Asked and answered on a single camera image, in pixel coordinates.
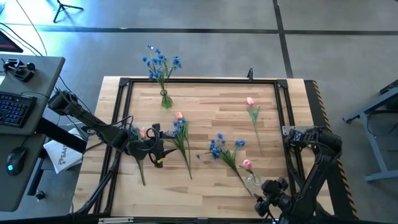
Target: camera tripod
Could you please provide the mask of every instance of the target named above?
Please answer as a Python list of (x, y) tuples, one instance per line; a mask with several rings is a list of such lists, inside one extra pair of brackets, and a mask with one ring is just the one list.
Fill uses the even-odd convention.
[(68, 9), (68, 8), (84, 10), (82, 7), (70, 6), (70, 5), (62, 4), (62, 3), (60, 2), (60, 0), (57, 0), (57, 2), (58, 2), (59, 7), (58, 7), (58, 11), (57, 11), (57, 13), (56, 13), (56, 15), (55, 15), (55, 17), (54, 17), (54, 20), (53, 20), (54, 23), (56, 23), (58, 14), (59, 14), (60, 12), (64, 11), (64, 10)]

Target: white paper bag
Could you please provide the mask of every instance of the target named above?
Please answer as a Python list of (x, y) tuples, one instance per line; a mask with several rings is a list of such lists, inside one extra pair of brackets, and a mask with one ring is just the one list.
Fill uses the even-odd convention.
[[(83, 139), (76, 128), (69, 131), (70, 134), (74, 134), (76, 137)], [(81, 163), (81, 153), (77, 152), (57, 141), (50, 141), (44, 144), (44, 148), (54, 165), (55, 172), (59, 172), (68, 169), (74, 165)]]

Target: keyboard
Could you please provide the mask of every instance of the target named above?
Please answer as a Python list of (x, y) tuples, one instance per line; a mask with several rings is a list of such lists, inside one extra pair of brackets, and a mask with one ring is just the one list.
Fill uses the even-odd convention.
[(0, 125), (22, 128), (37, 98), (0, 91)]

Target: black desk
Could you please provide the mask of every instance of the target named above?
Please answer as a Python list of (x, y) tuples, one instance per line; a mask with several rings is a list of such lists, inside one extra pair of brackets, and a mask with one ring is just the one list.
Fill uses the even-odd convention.
[[(21, 94), (23, 91), (33, 91), (50, 97), (57, 82), (65, 59), (63, 57), (38, 57), (27, 55), (0, 55), (0, 58), (18, 58), (25, 64), (32, 62), (36, 66), (35, 76), (27, 83), (16, 80), (12, 75), (6, 74), (0, 85), (0, 91)], [(15, 211), (31, 177), (37, 158), (42, 150), (45, 137), (54, 139), (64, 145), (78, 151), (85, 149), (86, 143), (55, 124), (42, 118), (48, 98), (35, 93), (25, 93), (37, 98), (36, 105), (23, 128), (16, 130), (13, 127), (0, 126), (0, 192), (2, 202), (0, 211)], [(20, 146), (28, 136), (24, 146), (28, 147), (24, 170), (16, 176), (10, 176), (6, 172), (6, 160), (10, 152)]]

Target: computer monitor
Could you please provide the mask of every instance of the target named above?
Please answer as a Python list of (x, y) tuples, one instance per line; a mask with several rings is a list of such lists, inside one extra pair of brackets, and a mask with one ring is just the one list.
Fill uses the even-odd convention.
[(24, 50), (14, 43), (8, 36), (0, 31), (0, 52), (22, 53)]

